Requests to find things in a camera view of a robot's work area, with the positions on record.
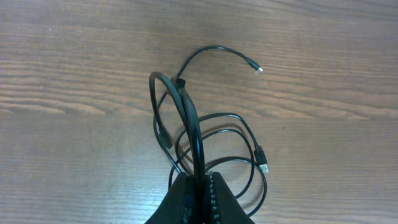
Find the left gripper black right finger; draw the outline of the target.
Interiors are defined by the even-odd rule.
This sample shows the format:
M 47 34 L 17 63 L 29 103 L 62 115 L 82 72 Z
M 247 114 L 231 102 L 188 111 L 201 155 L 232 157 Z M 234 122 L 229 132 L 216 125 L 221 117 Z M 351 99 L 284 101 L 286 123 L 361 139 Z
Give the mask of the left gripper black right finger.
M 219 172 L 209 175 L 210 223 L 254 224 L 239 205 Z

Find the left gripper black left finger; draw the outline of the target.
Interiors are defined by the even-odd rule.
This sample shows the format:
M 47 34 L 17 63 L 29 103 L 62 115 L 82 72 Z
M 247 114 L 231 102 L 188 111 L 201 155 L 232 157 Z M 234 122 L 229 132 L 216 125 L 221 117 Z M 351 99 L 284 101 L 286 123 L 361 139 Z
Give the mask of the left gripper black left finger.
M 188 175 L 180 173 L 146 224 L 182 224 Z

